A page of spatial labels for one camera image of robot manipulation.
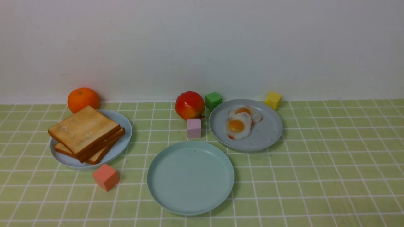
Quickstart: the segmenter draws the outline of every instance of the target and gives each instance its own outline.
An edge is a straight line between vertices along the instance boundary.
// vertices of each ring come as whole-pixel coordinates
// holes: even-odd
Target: pink cube
[[[201,119],[188,119],[188,138],[201,138]]]
[[[93,177],[98,186],[109,191],[119,182],[119,174],[114,168],[103,164],[93,173]]]

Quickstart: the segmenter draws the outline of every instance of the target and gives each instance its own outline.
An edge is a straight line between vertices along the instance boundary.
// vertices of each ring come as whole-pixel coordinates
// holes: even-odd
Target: stack of toast
[[[58,142],[55,151],[95,165],[125,134],[125,128],[87,106],[48,128],[48,133]]]

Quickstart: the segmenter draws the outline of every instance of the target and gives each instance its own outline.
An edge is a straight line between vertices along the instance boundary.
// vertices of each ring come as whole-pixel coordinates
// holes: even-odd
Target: fried egg
[[[253,122],[246,112],[236,113],[227,119],[225,131],[230,139],[246,138],[251,133]]]
[[[250,106],[246,106],[246,105],[235,106],[235,107],[233,107],[233,109],[231,109],[229,111],[229,116],[231,117],[238,113],[248,113],[251,117],[251,120],[254,123],[258,123],[258,122],[262,121],[262,115]]]

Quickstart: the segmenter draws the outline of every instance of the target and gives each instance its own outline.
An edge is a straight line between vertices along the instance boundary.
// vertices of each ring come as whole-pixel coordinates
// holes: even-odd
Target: green cube
[[[222,96],[220,96],[217,92],[213,92],[205,96],[205,104],[210,111],[212,111],[220,103],[222,103]]]

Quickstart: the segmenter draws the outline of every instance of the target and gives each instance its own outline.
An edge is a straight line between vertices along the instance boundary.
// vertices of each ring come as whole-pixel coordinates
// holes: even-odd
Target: cube
[[[107,164],[103,164],[93,173],[95,182],[106,191],[111,190],[119,182],[119,174]]]
[[[277,110],[281,99],[282,99],[282,95],[275,93],[275,92],[270,92],[267,96],[265,104],[267,104],[273,110]]]
[[[201,119],[192,118],[187,120],[188,138],[201,138]]]
[[[213,92],[205,96],[205,104],[210,111],[216,108],[220,103],[222,103],[222,96],[220,96],[217,92]]]

